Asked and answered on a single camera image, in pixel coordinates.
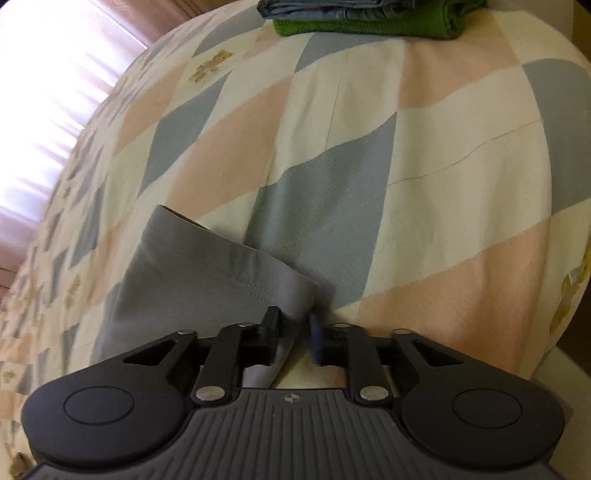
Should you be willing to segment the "grey garment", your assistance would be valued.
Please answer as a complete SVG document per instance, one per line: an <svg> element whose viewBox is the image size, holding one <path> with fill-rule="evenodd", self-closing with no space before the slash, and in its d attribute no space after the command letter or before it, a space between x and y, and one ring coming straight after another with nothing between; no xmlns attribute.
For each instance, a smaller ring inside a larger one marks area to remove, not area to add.
<svg viewBox="0 0 591 480"><path fill-rule="evenodd" d="M287 360L315 283L269 254L235 243L157 206L122 280L107 297L92 362L180 330L214 337L222 327L259 323L280 308L287 332L270 366L245 370L247 388L269 388Z"/></svg>

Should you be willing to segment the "checkered pastel quilt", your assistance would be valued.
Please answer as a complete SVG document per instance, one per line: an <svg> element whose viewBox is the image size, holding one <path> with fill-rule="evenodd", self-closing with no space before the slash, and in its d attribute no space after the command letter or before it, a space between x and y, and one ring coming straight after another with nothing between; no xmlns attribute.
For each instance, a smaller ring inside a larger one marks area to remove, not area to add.
<svg viewBox="0 0 591 480"><path fill-rule="evenodd" d="M590 281L590 64L505 1L451 41L276 34L252 1L177 27L81 133L1 307L1 475L41 385L94 362L159 206L315 283L325 319L522 377Z"/></svg>

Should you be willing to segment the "green folded garment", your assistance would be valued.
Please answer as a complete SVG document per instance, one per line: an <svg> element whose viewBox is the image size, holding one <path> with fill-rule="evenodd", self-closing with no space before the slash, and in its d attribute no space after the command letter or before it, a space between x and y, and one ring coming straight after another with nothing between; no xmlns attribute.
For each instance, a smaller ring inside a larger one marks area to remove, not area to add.
<svg viewBox="0 0 591 480"><path fill-rule="evenodd" d="M486 6L485 1L424 1L410 13L376 21L266 20L280 36L329 32L452 40L463 33L466 17Z"/></svg>

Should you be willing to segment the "blue folded garment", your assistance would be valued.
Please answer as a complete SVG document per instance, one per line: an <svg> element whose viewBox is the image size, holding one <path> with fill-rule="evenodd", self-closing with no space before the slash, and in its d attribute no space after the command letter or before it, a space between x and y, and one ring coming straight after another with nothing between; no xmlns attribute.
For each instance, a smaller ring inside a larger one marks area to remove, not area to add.
<svg viewBox="0 0 591 480"><path fill-rule="evenodd" d="M362 20L391 19L421 7L416 0L266 0L259 1L259 14L272 20Z"/></svg>

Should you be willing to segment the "pink curtain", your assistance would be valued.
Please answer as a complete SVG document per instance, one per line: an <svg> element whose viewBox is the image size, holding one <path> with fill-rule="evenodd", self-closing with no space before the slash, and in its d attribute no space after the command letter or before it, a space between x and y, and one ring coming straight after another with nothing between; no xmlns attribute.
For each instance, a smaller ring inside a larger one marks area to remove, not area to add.
<svg viewBox="0 0 591 480"><path fill-rule="evenodd" d="M149 45L217 1L1 4L1 290L14 282L78 136Z"/></svg>

